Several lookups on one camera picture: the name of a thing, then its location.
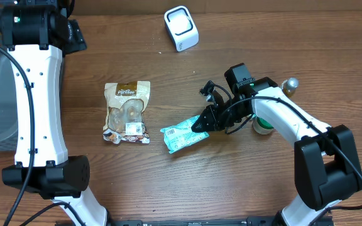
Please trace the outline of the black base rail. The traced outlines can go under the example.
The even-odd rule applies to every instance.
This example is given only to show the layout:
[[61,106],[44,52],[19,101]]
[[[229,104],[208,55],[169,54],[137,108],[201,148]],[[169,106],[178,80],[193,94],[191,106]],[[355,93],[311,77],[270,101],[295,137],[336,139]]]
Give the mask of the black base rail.
[[143,222],[141,220],[114,221],[115,226],[271,226],[274,217],[248,217],[247,219],[221,220],[170,220]]

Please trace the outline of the yellow oil bottle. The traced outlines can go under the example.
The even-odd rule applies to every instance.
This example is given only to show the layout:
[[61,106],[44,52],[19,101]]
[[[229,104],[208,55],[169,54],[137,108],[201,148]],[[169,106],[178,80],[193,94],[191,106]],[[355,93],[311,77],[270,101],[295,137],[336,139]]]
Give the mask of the yellow oil bottle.
[[281,89],[288,98],[291,98],[294,95],[298,86],[299,80],[295,77],[290,77],[289,79],[282,82]]

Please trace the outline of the green lid jar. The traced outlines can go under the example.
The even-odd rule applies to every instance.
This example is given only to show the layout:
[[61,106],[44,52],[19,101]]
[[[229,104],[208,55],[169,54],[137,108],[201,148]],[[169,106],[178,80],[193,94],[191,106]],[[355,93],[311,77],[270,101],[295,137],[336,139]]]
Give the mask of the green lid jar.
[[258,134],[262,135],[269,134],[274,130],[274,127],[271,124],[260,117],[254,118],[252,126]]

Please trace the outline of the white barcode scanner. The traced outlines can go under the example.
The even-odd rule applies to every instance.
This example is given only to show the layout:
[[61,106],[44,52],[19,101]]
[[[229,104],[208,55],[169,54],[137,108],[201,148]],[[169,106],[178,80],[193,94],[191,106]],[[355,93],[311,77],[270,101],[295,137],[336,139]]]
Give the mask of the white barcode scanner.
[[177,6],[165,12],[166,30],[178,52],[195,46],[199,42],[199,32],[189,10]]

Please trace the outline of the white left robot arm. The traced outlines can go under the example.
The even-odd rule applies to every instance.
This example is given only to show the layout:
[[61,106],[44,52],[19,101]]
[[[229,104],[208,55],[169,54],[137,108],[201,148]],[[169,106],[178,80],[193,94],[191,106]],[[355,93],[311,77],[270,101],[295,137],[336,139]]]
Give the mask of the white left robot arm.
[[69,155],[62,134],[62,62],[86,49],[77,22],[70,19],[73,10],[70,0],[18,1],[0,15],[18,116],[14,164],[3,169],[3,183],[62,207],[74,225],[108,225],[108,211],[89,188],[89,160]]

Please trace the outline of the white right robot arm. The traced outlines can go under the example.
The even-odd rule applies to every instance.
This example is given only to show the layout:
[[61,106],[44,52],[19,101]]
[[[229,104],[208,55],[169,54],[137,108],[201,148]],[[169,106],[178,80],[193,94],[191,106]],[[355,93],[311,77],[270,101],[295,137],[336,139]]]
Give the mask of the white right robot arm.
[[[272,225],[326,225],[324,215],[362,190],[362,171],[353,133],[332,127],[294,104],[268,77],[254,79],[246,65],[230,67],[224,77],[231,89],[224,101],[208,81],[200,90],[209,105],[192,125],[194,132],[224,131],[253,116],[257,132],[278,131],[294,148],[297,196],[273,218]],[[361,210],[362,205],[353,206]]]

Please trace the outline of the brown white snack bag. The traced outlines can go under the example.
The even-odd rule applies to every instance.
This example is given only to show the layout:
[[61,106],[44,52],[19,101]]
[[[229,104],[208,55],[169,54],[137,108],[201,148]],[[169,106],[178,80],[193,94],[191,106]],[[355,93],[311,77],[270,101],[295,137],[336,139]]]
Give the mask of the brown white snack bag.
[[149,81],[106,83],[106,120],[103,139],[114,144],[121,142],[150,143],[143,113],[151,92]]

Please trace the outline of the teal snack packet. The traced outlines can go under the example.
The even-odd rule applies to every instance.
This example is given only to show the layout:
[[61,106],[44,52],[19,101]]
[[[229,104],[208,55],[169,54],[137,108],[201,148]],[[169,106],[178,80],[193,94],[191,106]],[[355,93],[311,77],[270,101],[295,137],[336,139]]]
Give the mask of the teal snack packet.
[[193,132],[192,126],[199,116],[191,117],[175,126],[160,129],[168,152],[173,154],[185,147],[191,146],[209,137],[207,132]]

